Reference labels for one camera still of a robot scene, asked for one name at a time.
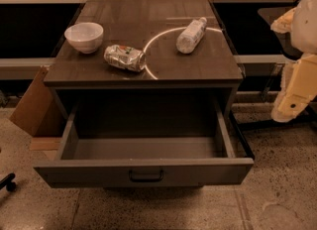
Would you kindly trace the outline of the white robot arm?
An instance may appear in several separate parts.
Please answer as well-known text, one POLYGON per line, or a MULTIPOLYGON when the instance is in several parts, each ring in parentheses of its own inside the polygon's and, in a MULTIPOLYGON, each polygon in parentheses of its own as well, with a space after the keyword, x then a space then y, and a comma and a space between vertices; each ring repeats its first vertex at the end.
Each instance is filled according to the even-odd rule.
POLYGON ((302 52, 283 68, 271 118, 286 123, 296 118, 317 96, 317 0, 300 0, 295 8, 274 20, 270 28, 289 33, 291 45, 302 52))

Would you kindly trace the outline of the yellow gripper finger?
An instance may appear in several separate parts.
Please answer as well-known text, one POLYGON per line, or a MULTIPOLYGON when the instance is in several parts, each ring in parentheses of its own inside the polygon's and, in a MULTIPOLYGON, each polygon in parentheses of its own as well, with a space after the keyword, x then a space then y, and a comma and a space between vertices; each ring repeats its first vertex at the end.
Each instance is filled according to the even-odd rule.
POLYGON ((296 118, 317 96, 317 56, 304 54, 298 61, 288 61, 280 86, 271 118, 286 123, 296 118))
POLYGON ((293 21, 293 16, 295 13, 295 8, 290 9, 278 19, 274 20, 270 25, 270 28, 277 33, 285 34, 291 31, 291 25, 293 21))

